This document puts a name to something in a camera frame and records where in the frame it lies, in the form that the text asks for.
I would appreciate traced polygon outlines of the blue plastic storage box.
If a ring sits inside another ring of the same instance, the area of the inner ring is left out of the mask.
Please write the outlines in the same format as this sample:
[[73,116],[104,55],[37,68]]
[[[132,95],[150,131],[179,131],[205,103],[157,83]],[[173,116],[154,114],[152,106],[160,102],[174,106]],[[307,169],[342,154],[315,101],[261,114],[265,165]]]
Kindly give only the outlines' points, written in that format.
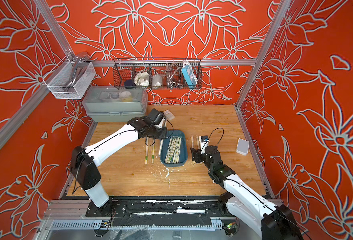
[[163,141],[160,161],[166,167],[182,167],[187,161],[185,134],[180,130],[168,131],[169,138]]

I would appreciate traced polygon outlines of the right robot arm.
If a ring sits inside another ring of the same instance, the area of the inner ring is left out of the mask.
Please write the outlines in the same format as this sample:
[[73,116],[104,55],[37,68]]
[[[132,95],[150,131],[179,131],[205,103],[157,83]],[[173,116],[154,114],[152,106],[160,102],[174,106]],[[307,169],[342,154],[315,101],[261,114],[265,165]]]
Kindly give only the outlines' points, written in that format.
[[222,195],[225,209],[248,225],[262,240],[302,240],[301,229],[291,210],[276,205],[249,187],[221,159],[217,146],[204,150],[191,148],[192,161],[204,163],[208,175],[226,193]]

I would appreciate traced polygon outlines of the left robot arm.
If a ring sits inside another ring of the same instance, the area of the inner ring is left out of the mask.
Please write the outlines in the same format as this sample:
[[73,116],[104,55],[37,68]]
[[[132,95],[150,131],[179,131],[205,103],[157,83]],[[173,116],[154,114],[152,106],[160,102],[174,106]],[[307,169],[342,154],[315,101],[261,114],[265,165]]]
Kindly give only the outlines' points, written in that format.
[[71,174],[97,208],[104,207],[109,201],[98,167],[118,150],[141,138],[166,139],[167,128],[161,125],[163,120],[166,120],[164,113],[153,109],[147,116],[129,120],[115,133],[93,145],[74,148]]

